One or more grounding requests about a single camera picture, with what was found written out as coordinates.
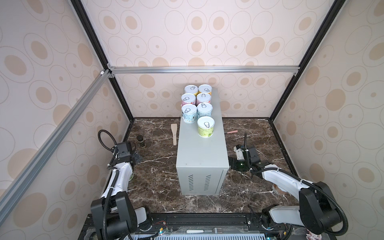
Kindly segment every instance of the vent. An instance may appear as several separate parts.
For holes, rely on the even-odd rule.
[[[211,181],[211,175],[208,175],[205,177],[205,182],[204,182],[204,191],[207,191],[209,188],[209,182]]]
[[[193,190],[193,175],[188,176],[188,187],[190,191]]]
[[[147,234],[136,234],[133,239],[138,240],[143,237],[150,237]],[[162,235],[156,237],[156,240],[266,240],[263,233],[219,233],[219,234],[171,234],[169,236]]]

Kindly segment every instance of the dark brown marble surface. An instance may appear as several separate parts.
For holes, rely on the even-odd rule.
[[[134,178],[129,182],[129,198],[135,208],[147,206],[153,213],[164,212],[249,212],[250,204],[256,212],[271,204],[297,205],[290,194],[278,195],[272,191],[272,183],[250,174],[228,170],[220,195],[183,196],[176,171],[177,146],[173,146],[170,125],[177,119],[136,119],[129,141],[135,142],[141,134],[146,148],[138,147],[143,161],[134,167]],[[272,161],[289,170],[275,136],[266,120],[223,119],[229,156],[236,157],[233,147],[243,142],[247,131],[247,145],[254,145],[261,159]]]

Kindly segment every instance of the pepper grinder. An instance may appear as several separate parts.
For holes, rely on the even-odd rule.
[[[138,135],[138,136],[136,137],[136,139],[139,141],[139,145],[140,145],[140,147],[146,147],[145,142],[144,142],[143,135]]]

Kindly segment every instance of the silver horizontal bar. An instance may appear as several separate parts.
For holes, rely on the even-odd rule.
[[[297,73],[299,66],[202,66],[202,67],[111,67],[113,74],[126,73]]]
[[[83,96],[65,116],[64,120],[57,126],[54,132],[45,141],[43,146],[34,155],[24,171],[12,182],[8,190],[5,192],[5,195],[0,200],[0,226],[3,224],[19,200],[23,197],[25,191],[37,177],[40,170],[50,159],[61,141],[71,130],[72,126],[76,123],[77,119],[100,89],[101,85],[110,75],[109,70],[104,70],[103,75],[99,75],[93,81]]]

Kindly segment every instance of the white can lid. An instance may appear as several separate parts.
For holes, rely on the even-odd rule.
[[[181,107],[183,113],[192,114],[197,111],[197,107],[194,104],[185,104]]]
[[[196,99],[200,102],[209,102],[211,101],[211,95],[209,95],[209,93],[199,93]]]
[[[199,86],[199,91],[201,93],[209,93],[212,92],[212,87],[208,84],[202,84]]]
[[[192,93],[184,93],[181,96],[181,100],[183,100],[184,102],[194,102],[196,100],[196,96]]]
[[[199,88],[196,85],[188,85],[184,88],[185,93],[197,93]]]
[[[201,128],[211,128],[215,125],[215,120],[211,117],[203,116],[197,120],[197,124]]]
[[[210,103],[199,103],[197,105],[197,110],[201,113],[208,113],[212,111],[213,107]]]

